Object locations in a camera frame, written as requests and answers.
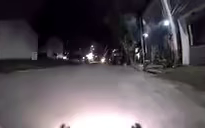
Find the streetlight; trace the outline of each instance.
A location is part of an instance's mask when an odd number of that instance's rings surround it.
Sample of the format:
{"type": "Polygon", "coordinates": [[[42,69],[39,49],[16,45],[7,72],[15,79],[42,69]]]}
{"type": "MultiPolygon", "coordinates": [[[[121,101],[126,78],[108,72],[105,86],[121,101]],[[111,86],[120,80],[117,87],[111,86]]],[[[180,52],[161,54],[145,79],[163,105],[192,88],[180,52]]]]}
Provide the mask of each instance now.
{"type": "Polygon", "coordinates": [[[164,20],[163,21],[163,25],[164,26],[169,26],[170,25],[170,21],[169,20],[164,20]]]}
{"type": "Polygon", "coordinates": [[[147,37],[149,37],[149,34],[148,34],[148,33],[144,33],[143,36],[144,36],[145,38],[147,38],[147,37]]]}

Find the road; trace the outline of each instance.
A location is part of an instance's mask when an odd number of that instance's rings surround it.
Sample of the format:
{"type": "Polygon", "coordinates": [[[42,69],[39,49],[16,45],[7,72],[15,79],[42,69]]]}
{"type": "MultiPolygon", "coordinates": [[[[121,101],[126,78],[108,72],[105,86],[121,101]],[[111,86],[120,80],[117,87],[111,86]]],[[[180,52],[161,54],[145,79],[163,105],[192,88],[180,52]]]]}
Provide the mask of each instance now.
{"type": "Polygon", "coordinates": [[[205,128],[205,94],[129,67],[0,74],[2,128],[205,128]]]}

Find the night sky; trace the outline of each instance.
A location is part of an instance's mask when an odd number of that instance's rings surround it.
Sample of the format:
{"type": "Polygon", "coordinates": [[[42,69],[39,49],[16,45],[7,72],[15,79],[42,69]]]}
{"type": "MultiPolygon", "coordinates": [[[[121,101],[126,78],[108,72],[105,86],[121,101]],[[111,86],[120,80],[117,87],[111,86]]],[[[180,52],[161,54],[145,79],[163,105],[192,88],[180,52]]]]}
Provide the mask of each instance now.
{"type": "Polygon", "coordinates": [[[58,36],[74,46],[87,40],[116,45],[118,15],[140,14],[149,0],[0,0],[0,20],[26,19],[44,45],[58,36]]]}

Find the sidewalk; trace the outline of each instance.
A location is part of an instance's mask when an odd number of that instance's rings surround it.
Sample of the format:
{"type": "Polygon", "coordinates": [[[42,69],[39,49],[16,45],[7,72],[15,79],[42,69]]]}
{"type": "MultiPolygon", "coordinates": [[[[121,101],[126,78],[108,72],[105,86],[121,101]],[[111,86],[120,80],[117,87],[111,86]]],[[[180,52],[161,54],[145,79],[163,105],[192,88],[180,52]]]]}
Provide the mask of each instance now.
{"type": "Polygon", "coordinates": [[[10,73],[20,70],[43,69],[63,65],[77,65],[78,63],[63,60],[1,60],[0,73],[10,73]]]}
{"type": "Polygon", "coordinates": [[[199,91],[205,92],[205,67],[189,66],[167,69],[158,77],[189,84],[199,91]]]}

